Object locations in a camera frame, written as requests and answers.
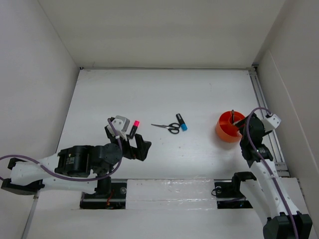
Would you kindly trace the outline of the black ink clear pen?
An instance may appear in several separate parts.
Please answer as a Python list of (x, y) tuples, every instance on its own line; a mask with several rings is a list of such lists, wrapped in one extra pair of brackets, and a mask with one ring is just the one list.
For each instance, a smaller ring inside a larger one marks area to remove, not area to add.
[(234, 125), (235, 123), (235, 112), (234, 110), (231, 111), (231, 123)]

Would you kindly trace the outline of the pink and black highlighter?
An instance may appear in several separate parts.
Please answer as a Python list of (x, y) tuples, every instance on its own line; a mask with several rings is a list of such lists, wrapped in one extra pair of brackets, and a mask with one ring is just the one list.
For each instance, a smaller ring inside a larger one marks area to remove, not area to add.
[(134, 121), (133, 126), (132, 126), (131, 131), (130, 131), (130, 134), (129, 134), (129, 139), (134, 138), (136, 131), (139, 127), (139, 124), (140, 124), (140, 122), (138, 120)]

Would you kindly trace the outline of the black handled scissors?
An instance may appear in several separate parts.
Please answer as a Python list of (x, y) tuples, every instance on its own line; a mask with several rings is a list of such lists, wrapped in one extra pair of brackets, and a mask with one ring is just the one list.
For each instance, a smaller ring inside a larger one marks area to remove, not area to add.
[(165, 128), (172, 134), (178, 134), (179, 131), (180, 131), (180, 124), (178, 124), (176, 122), (168, 124), (168, 125), (165, 125), (165, 124), (152, 124), (152, 126)]

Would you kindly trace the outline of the blue and black highlighter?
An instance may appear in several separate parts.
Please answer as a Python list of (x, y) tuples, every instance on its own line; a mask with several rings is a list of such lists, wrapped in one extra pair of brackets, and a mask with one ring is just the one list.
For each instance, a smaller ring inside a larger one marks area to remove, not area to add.
[(181, 114), (176, 114), (176, 118), (177, 118), (177, 121), (178, 121), (182, 131), (186, 131), (187, 126), (186, 126), (186, 123), (185, 123), (184, 119), (182, 118)]

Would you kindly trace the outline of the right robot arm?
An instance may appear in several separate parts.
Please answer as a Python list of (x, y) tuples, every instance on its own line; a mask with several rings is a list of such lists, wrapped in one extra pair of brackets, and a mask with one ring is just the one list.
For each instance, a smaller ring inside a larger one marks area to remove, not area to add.
[(240, 147), (250, 170), (235, 173), (230, 190), (234, 195), (244, 195), (248, 199), (262, 222), (264, 238), (308, 239), (313, 222), (293, 203), (269, 149), (262, 143), (263, 137), (280, 123), (277, 115), (259, 119), (256, 114), (233, 121), (242, 135)]

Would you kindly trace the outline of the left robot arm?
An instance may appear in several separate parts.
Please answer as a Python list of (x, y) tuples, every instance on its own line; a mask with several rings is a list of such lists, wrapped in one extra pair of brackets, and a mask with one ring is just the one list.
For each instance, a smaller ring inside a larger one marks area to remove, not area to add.
[(110, 125), (105, 131), (110, 140), (105, 145), (76, 145), (39, 160), (9, 155), (11, 174), (2, 180), (1, 189), (17, 195), (68, 190), (108, 197), (112, 191), (111, 175), (119, 169), (122, 159), (144, 161), (152, 144), (136, 134), (136, 146), (132, 147)]

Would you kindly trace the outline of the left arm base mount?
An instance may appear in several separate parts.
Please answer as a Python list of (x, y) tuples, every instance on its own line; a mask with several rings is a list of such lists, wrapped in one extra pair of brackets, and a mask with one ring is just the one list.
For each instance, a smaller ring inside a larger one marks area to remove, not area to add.
[(122, 210), (126, 208), (127, 179), (108, 177), (98, 181), (94, 194), (82, 192), (80, 209)]

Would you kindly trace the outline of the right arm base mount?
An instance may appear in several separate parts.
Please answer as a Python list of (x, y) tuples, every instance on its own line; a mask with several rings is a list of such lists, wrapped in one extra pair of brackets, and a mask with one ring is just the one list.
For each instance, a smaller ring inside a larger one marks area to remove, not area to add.
[(217, 200), (218, 209), (252, 209), (248, 199), (240, 192), (242, 182), (256, 180), (251, 172), (234, 173), (232, 179), (214, 179), (211, 195)]

